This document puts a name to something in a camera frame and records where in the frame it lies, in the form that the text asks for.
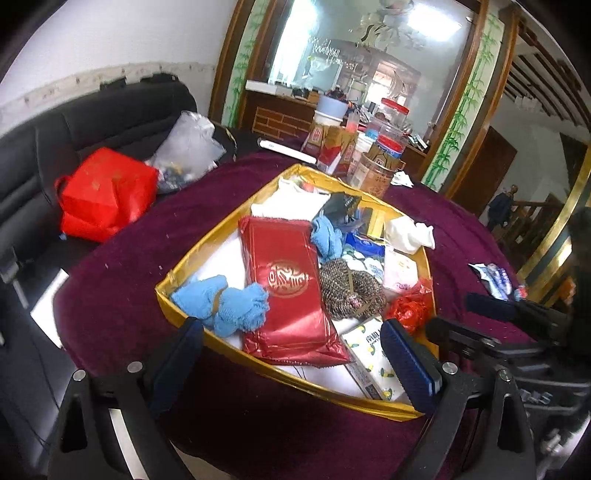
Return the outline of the red plastic bag bundle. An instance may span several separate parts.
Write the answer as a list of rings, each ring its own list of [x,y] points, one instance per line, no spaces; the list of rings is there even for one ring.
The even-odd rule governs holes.
[[[388,306],[386,319],[396,319],[412,336],[422,330],[434,317],[433,281],[421,278]]]

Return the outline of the white towel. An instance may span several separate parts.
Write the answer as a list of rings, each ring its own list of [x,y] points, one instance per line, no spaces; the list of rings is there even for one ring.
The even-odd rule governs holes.
[[[436,249],[434,227],[417,223],[408,216],[390,220],[385,225],[385,239],[395,250],[408,255],[423,247]]]

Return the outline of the white lemon-print tissue pack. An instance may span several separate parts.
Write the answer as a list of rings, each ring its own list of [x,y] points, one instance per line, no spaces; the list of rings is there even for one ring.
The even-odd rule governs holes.
[[[342,333],[342,344],[349,351],[351,361],[346,370],[370,400],[411,402],[399,377],[391,366],[381,343],[381,316],[370,318]]]

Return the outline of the blue white tissue pack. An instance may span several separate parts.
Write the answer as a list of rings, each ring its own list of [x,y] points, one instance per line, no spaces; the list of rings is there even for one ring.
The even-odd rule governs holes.
[[[349,232],[342,246],[342,259],[350,270],[365,271],[380,284],[385,275],[385,246],[369,237]]]

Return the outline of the brown knitted cloth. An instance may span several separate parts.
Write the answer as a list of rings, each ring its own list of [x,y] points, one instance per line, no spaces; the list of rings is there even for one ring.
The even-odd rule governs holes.
[[[332,321],[365,321],[387,306],[382,285],[365,271],[352,270],[344,259],[329,260],[318,271],[322,306]]]

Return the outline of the small blue towel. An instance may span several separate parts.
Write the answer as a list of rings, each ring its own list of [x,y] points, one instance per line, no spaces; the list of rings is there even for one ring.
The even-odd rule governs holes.
[[[311,222],[311,243],[318,251],[318,261],[325,263],[342,256],[344,235],[335,229],[331,220],[325,215],[318,215]]]

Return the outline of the black gold snack pack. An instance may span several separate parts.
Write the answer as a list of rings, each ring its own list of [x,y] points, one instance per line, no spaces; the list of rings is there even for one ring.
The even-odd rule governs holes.
[[[322,214],[329,219],[335,229],[344,232],[353,231],[361,224],[361,215],[358,213],[361,201],[362,197],[360,196],[349,195],[346,192],[335,192],[322,206]]]

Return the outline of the light blue knitted cloth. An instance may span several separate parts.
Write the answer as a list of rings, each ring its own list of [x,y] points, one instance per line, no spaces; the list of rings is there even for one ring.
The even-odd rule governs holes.
[[[243,289],[232,288],[224,275],[189,280],[171,299],[187,316],[197,318],[221,338],[256,331],[270,311],[269,294],[263,286],[254,282]]]

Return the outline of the red foil tissue pack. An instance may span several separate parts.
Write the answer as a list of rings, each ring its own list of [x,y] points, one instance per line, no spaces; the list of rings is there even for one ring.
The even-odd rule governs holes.
[[[263,326],[243,335],[243,351],[276,365],[349,363],[348,349],[322,309],[311,223],[246,216],[238,230],[246,280],[263,286],[270,304]]]

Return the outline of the purple velvet tablecloth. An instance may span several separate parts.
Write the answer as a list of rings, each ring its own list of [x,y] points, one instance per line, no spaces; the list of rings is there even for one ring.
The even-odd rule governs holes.
[[[147,358],[173,331],[156,285],[198,240],[290,165],[270,152],[239,154],[77,264],[54,300],[59,336],[74,363],[102,376]],[[501,341],[524,342],[515,326],[465,308],[466,294],[482,290],[472,265],[507,265],[480,221],[422,184],[393,186],[385,199],[434,229],[428,259],[439,314]],[[422,419],[394,422],[315,398],[211,350],[200,355],[187,387],[174,443],[240,479],[387,479],[423,426]]]

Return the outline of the red lid peanut jar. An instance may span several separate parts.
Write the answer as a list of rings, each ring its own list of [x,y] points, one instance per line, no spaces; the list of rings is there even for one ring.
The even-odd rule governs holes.
[[[391,185],[394,174],[405,167],[402,161],[404,149],[400,142],[380,135],[370,151],[361,154],[349,185],[376,198],[382,198]]]

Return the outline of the yellow gift box tray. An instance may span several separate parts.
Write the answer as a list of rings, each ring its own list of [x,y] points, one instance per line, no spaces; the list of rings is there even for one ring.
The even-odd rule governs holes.
[[[249,254],[242,245],[242,220],[249,216],[252,205],[269,199],[279,189],[280,181],[293,177],[301,178],[329,193],[344,192],[353,195],[356,192],[338,179],[311,167],[293,165],[281,172],[206,233],[156,285],[158,304],[171,325],[180,327],[187,317],[185,311],[173,302],[173,294],[191,279],[208,279],[215,275],[224,275],[232,288],[243,288],[252,282],[258,282],[266,288],[270,302],[266,325],[278,324],[280,315],[283,314],[301,316],[306,310],[321,311],[321,287],[317,270],[298,268],[290,260],[279,260],[273,264],[270,276],[259,277],[250,270]],[[338,329],[332,321],[324,319],[315,323],[311,329],[312,334],[318,337],[322,328],[328,331],[329,344],[324,346],[319,340],[312,343],[315,350],[311,353],[311,363],[267,361],[256,350],[256,345],[259,344],[256,334],[233,334],[228,339],[223,339],[212,330],[207,330],[204,344],[256,374],[332,404],[399,422],[420,417],[420,412],[398,394],[392,395],[388,400],[368,398],[345,366],[335,365],[329,360],[330,354],[341,352],[345,348],[339,341]]]

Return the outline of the white paper strip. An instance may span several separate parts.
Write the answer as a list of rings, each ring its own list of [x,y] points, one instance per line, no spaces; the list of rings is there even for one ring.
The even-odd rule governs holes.
[[[287,156],[290,158],[293,158],[297,161],[306,163],[306,164],[310,164],[310,165],[315,165],[317,164],[317,160],[315,159],[315,157],[305,154],[304,152],[295,150],[294,148],[290,148],[287,147],[286,145],[280,144],[280,143],[276,143],[270,140],[266,140],[266,139],[262,139],[259,138],[259,140],[257,140],[257,144],[259,144],[259,147],[263,150],[267,150],[267,151],[271,151],[283,156]]]

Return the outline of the clear plastic bag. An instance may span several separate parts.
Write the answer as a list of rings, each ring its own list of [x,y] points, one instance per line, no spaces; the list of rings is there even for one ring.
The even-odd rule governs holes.
[[[226,150],[214,138],[208,118],[182,111],[167,138],[146,164],[158,171],[157,192],[177,192],[217,167]]]

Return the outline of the black leather sofa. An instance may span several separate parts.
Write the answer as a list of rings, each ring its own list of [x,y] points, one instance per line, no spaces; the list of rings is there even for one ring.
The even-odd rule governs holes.
[[[20,283],[26,299],[36,301],[59,270],[75,267],[96,247],[59,239],[54,182],[101,147],[150,158],[180,113],[196,107],[171,74],[135,84],[118,79],[1,138],[1,460],[13,476],[45,472],[57,409],[74,370],[34,324],[13,285]]]

